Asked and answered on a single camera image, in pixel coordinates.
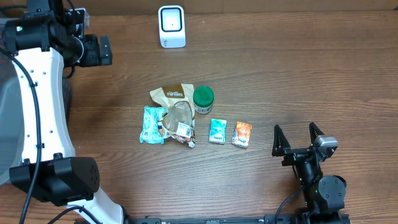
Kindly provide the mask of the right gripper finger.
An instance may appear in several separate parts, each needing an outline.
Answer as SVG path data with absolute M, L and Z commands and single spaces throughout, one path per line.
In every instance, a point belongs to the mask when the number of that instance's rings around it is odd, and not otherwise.
M 314 122 L 311 122 L 309 124 L 309 131 L 310 131 L 311 144 L 316 145 L 316 143 L 319 141 L 321 136 L 324 135 L 324 133 L 318 128 L 318 126 Z
M 286 155 L 286 152 L 288 150 L 291 150 L 291 146 L 286 139 L 282 129 L 277 124 L 274 126 L 274 143 L 272 147 L 272 156 L 284 156 Z

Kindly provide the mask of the orange snack packet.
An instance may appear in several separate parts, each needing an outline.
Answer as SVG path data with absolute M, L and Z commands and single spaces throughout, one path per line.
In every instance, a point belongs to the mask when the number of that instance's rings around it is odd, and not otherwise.
M 249 146 L 251 131 L 251 124 L 237 121 L 231 143 L 235 146 L 247 148 Z

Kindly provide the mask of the teal gum packet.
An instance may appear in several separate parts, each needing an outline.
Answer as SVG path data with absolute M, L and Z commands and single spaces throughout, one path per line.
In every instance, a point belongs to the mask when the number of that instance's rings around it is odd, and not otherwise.
M 209 142 L 224 144 L 226 142 L 226 125 L 226 120 L 212 119 L 210 124 Z

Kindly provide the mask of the green lid jar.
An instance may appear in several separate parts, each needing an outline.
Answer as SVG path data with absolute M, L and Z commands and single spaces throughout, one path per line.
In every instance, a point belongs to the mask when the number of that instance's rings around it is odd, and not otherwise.
M 208 86 L 199 86 L 193 93 L 195 111 L 201 114 L 209 113 L 213 108 L 214 92 Z

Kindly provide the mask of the brown PanTree snack bag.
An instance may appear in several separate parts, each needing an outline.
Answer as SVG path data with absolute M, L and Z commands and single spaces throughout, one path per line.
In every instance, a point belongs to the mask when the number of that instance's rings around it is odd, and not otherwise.
M 157 122 L 160 135 L 164 139 L 172 138 L 189 148 L 196 146 L 193 92 L 193 84 L 184 83 L 150 91 L 152 100 L 167 110 Z

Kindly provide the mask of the teal tissue packet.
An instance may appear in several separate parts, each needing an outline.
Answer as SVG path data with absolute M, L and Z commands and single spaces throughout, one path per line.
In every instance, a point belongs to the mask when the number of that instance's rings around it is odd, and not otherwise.
M 158 121 L 167 113 L 167 109 L 163 107 L 144 107 L 142 120 L 142 132 L 140 133 L 140 143 L 163 144 L 164 138 L 158 130 Z

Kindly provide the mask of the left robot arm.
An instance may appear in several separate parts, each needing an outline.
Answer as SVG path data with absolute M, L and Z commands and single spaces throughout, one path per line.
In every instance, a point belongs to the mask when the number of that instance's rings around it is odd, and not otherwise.
M 107 36 L 84 33 L 89 21 L 86 9 L 42 0 L 28 1 L 20 19 L 6 22 L 1 52 L 16 69 L 24 120 L 22 163 L 9 175 L 27 198 L 76 211 L 87 223 L 128 223 L 100 187 L 96 161 L 75 154 L 67 128 L 64 69 L 113 60 Z

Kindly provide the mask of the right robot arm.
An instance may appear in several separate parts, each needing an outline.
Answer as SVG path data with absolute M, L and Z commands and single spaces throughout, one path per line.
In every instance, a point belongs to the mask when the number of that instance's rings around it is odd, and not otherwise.
M 282 157 L 282 165 L 293 169 L 300 188 L 281 203 L 273 217 L 266 220 L 273 223 L 350 223 L 349 216 L 340 212 L 345 207 L 345 179 L 339 175 L 324 175 L 320 166 L 337 150 L 338 141 L 324 134 L 315 123 L 309 124 L 309 131 L 309 147 L 292 149 L 280 126 L 274 126 L 272 156 Z M 287 202 L 298 194 L 303 194 L 305 206 L 296 209 L 293 215 L 281 215 Z

